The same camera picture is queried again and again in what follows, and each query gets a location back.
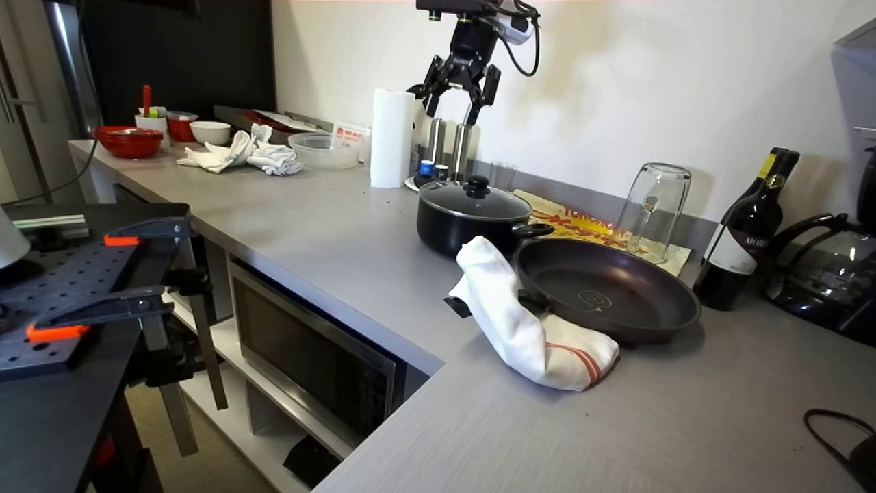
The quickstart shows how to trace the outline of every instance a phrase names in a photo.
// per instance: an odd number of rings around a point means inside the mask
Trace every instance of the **black pot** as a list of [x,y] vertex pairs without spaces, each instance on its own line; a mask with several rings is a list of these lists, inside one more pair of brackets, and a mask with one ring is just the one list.
[[526,235],[521,229],[529,225],[529,218],[526,201],[472,177],[465,183],[432,182],[421,188],[417,230],[431,249],[447,259],[455,259],[474,235],[484,235],[495,249],[511,255]]

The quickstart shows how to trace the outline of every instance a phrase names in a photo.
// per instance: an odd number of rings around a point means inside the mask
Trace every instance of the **electrical cable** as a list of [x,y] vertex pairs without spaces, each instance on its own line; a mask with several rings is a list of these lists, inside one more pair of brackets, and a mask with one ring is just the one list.
[[526,19],[531,23],[533,38],[536,38],[536,48],[533,48],[536,52],[533,52],[531,68],[524,68],[524,67],[521,67],[511,44],[510,44],[503,37],[499,37],[499,42],[502,42],[503,51],[510,52],[514,68],[517,68],[524,78],[533,78],[533,74],[540,71],[540,63],[542,63],[542,29],[540,29],[540,18],[542,18],[542,14],[540,14],[533,7],[529,7],[526,0],[514,0],[514,10],[517,10],[517,11],[502,10],[502,7],[487,3],[487,0],[481,0],[481,10],[495,11],[495,14],[503,14],[503,18],[526,18]]
[[[46,194],[56,194],[57,190],[67,190],[67,188],[76,183],[76,182],[91,171],[91,163],[94,163],[95,149],[98,149],[98,141],[91,141],[91,151],[87,151],[87,160],[86,160],[82,171],[80,171],[75,178],[68,178],[68,182],[46,190]],[[38,194],[16,197],[16,201],[0,204],[0,205],[6,208],[6,205],[16,205],[16,204],[27,204],[27,201],[46,197],[46,194],[38,192]]]

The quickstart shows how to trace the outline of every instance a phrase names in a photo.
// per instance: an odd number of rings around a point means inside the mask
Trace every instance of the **drinking glass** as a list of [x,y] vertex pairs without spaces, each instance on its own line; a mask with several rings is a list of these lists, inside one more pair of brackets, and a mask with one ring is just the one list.
[[637,259],[666,263],[691,182],[692,174],[687,168],[669,163],[641,166],[615,223],[620,244]]

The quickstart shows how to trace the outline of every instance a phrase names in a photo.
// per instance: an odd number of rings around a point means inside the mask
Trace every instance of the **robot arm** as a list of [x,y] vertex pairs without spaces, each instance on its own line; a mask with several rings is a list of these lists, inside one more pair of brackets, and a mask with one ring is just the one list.
[[540,11],[524,0],[511,3],[514,10],[503,10],[502,0],[417,0],[417,10],[431,11],[432,19],[440,19],[440,14],[461,18],[450,42],[450,59],[432,59],[424,83],[412,89],[412,94],[424,101],[431,119],[435,119],[440,97],[450,89],[464,89],[469,94],[469,126],[476,123],[481,108],[495,101],[502,81],[502,71],[491,63],[495,42],[529,42],[540,18]]

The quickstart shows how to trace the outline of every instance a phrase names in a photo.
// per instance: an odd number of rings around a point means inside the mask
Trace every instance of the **red object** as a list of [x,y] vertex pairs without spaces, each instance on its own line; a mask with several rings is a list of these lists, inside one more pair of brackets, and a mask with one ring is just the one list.
[[135,249],[138,244],[138,235],[104,235],[106,249]]
[[194,144],[193,122],[197,122],[194,112],[167,112],[167,134],[172,144]]
[[149,111],[154,108],[154,89],[151,86],[143,86],[140,108],[143,108],[143,115],[149,119]]
[[95,466],[95,468],[104,468],[104,466],[109,466],[109,463],[114,461],[114,456],[119,456],[114,441],[113,441],[113,437],[106,437],[106,440],[98,445],[98,449],[94,452],[94,466]]
[[31,346],[46,346],[60,340],[82,340],[87,334],[87,326],[27,326],[24,337]]
[[161,149],[161,133],[138,126],[102,126],[98,144],[119,160],[151,160]]

